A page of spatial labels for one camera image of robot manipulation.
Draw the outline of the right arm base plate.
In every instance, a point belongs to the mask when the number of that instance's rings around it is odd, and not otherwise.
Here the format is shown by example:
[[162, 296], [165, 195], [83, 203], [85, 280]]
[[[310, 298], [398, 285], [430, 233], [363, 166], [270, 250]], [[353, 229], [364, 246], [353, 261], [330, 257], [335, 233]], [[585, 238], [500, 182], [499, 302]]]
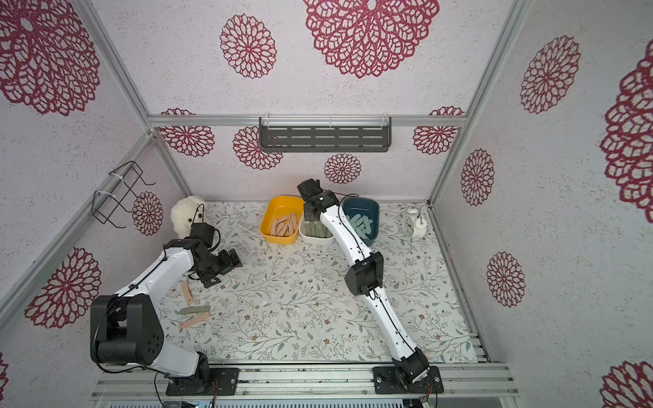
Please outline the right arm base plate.
[[440, 371], [434, 365], [411, 380], [398, 367], [374, 367], [373, 384], [376, 394], [443, 394]]

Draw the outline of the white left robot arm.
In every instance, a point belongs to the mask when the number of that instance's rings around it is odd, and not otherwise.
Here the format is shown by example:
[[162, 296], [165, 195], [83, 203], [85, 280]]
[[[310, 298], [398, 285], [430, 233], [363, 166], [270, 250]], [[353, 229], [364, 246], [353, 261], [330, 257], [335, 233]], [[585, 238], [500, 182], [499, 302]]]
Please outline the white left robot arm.
[[194, 223], [190, 234], [163, 246], [155, 261], [127, 286], [97, 297], [90, 307], [90, 356], [104, 372], [144, 368], [171, 378], [207, 380], [207, 357], [184, 350], [165, 339], [156, 307], [185, 275], [206, 288], [219, 284], [221, 275], [242, 263], [234, 250], [217, 248], [221, 235], [214, 226]]

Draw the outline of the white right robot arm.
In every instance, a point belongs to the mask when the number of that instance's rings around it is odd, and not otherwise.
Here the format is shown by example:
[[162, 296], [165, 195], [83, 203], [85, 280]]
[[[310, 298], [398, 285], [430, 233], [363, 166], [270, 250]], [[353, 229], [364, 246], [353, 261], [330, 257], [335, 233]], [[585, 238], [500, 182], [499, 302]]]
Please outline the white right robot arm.
[[389, 302], [384, 289], [384, 256], [370, 249], [346, 219], [340, 200], [320, 182], [309, 178], [298, 185], [304, 201], [304, 219], [319, 221], [333, 235], [345, 254], [349, 269], [345, 283], [352, 295], [361, 297], [377, 321], [396, 367], [397, 382], [408, 389], [432, 379], [427, 357], [411, 339]]

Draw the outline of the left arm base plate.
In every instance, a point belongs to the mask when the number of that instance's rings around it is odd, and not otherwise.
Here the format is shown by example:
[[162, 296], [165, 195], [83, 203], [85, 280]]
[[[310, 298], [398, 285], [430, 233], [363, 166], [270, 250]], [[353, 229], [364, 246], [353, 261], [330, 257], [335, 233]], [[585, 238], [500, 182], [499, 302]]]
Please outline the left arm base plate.
[[201, 369], [191, 377], [172, 377], [166, 396], [233, 396], [236, 393], [240, 370], [238, 368]]

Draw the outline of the dark teal storage box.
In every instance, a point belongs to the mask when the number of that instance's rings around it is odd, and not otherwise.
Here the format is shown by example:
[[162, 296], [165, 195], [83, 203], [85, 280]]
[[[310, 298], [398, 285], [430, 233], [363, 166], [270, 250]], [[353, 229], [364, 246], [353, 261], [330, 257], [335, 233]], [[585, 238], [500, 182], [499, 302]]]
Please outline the dark teal storage box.
[[347, 197], [343, 211], [355, 233], [368, 247], [372, 246], [379, 235], [379, 204], [369, 198]]

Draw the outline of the white storage box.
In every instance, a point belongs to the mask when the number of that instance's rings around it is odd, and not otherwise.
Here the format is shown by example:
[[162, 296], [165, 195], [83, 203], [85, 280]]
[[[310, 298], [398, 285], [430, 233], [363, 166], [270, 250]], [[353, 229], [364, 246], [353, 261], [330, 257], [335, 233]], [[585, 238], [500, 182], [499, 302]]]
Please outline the white storage box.
[[331, 231], [322, 222], [306, 219], [306, 212], [302, 214], [299, 235], [309, 245], [327, 247], [335, 242]]

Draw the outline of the yellow storage box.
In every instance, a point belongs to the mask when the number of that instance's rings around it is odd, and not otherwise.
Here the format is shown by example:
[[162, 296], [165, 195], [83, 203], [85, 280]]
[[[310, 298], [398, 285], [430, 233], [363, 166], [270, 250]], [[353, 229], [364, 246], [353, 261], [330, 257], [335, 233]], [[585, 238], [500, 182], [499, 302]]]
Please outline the yellow storage box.
[[293, 244], [299, 235], [303, 213], [304, 201], [301, 198], [279, 195], [269, 202], [259, 231], [268, 243]]

